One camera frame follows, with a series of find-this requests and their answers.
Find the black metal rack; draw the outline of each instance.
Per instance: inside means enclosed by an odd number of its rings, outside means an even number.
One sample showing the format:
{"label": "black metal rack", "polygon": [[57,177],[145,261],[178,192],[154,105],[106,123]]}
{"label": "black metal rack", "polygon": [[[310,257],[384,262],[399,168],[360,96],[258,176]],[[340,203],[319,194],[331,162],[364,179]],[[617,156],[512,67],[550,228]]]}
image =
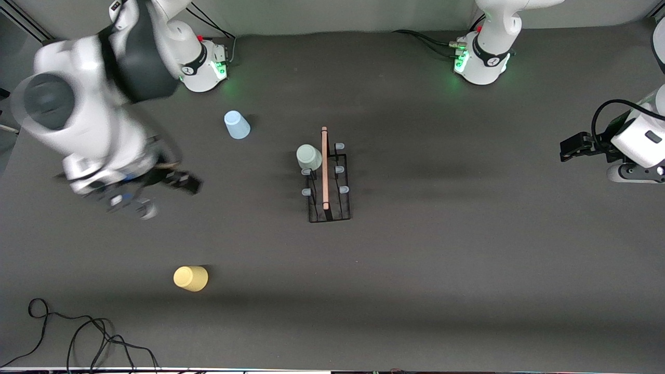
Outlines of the black metal rack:
{"label": "black metal rack", "polygon": [[[312,224],[321,222],[345,221],[351,219],[351,203],[348,189],[348,163],[345,153],[339,151],[344,149],[343,143],[335,143],[330,148],[329,142],[325,147],[325,159],[323,162],[332,163],[330,169],[333,176],[321,175],[318,170],[303,169],[301,174],[305,177],[305,189],[303,195],[307,197],[307,218]],[[327,208],[323,204],[323,178],[334,179],[334,193],[330,193],[331,200]]]}

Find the gray table surface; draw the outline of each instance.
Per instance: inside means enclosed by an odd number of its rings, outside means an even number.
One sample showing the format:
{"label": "gray table surface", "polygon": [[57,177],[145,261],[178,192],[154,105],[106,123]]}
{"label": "gray table surface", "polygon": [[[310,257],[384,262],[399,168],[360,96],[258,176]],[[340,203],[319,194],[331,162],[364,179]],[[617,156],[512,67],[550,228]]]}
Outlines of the gray table surface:
{"label": "gray table surface", "polygon": [[[600,103],[660,86],[653,26],[524,31],[488,87],[406,35],[241,38],[220,87],[139,106],[205,180],[146,192],[147,222],[55,184],[60,156],[23,133],[0,185],[2,361],[37,341],[44,297],[164,366],[662,373],[664,187],[558,155]],[[351,221],[307,223],[295,149],[321,126],[347,145]],[[172,283],[188,264],[210,271],[199,293]],[[64,365],[77,325],[54,319],[16,365]]]}

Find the green led light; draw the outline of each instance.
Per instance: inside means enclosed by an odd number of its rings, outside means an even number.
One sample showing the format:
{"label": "green led light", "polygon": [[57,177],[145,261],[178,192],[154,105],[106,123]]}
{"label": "green led light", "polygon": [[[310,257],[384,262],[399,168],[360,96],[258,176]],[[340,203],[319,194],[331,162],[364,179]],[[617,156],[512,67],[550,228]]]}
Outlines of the green led light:
{"label": "green led light", "polygon": [[466,68],[466,63],[469,61],[469,52],[464,51],[461,56],[458,57],[458,61],[455,63],[455,71],[458,73],[464,72]]}

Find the robotic arm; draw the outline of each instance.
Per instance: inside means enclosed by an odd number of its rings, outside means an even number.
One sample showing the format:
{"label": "robotic arm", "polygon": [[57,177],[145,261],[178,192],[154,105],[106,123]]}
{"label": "robotic arm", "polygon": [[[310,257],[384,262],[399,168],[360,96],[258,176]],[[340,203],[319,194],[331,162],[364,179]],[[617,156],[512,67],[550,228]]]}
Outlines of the robotic arm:
{"label": "robotic arm", "polygon": [[[183,23],[166,23],[188,1],[117,4],[113,24],[99,34],[39,49],[35,75],[19,84],[11,105],[26,131],[66,155],[64,175],[75,193],[95,196],[111,212],[131,206],[148,219],[156,207],[141,197],[144,187],[164,182],[196,193],[200,181],[175,169],[180,160],[169,161],[124,104],[173,94],[183,62],[194,47],[200,54],[207,46],[196,37],[194,45]],[[209,73],[198,69],[192,77]]]}
{"label": "robotic arm", "polygon": [[458,38],[458,43],[470,46],[460,51],[455,72],[475,85],[488,85],[505,71],[510,48],[522,31],[519,11],[561,4],[564,0],[475,0],[485,12],[486,20],[480,31],[471,31]]}
{"label": "robotic arm", "polygon": [[[131,27],[137,12],[127,0],[117,0],[108,8],[108,14],[119,30]],[[196,93],[210,91],[227,78],[226,50],[222,45],[198,38],[192,28],[182,21],[172,21],[192,0],[152,0],[152,17],[157,19],[156,38],[162,48],[178,65],[174,74],[185,86]]]}
{"label": "robotic arm", "polygon": [[[665,23],[659,22],[652,49],[665,73]],[[597,134],[599,114],[610,104],[632,109],[615,118],[602,134]],[[607,170],[613,182],[665,182],[665,85],[638,103],[610,100],[603,103],[592,119],[591,133],[580,132],[561,142],[561,162],[578,156],[604,154],[608,163],[621,161]]]}

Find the wooden stick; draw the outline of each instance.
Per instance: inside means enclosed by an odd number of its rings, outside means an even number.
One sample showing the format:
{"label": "wooden stick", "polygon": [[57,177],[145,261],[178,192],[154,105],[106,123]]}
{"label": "wooden stick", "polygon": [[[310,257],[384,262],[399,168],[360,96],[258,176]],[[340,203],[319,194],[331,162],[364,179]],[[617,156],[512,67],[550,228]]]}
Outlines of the wooden stick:
{"label": "wooden stick", "polygon": [[330,199],[328,196],[328,128],[321,128],[321,155],[323,156],[323,170],[321,180],[323,181],[323,210],[330,210]]}

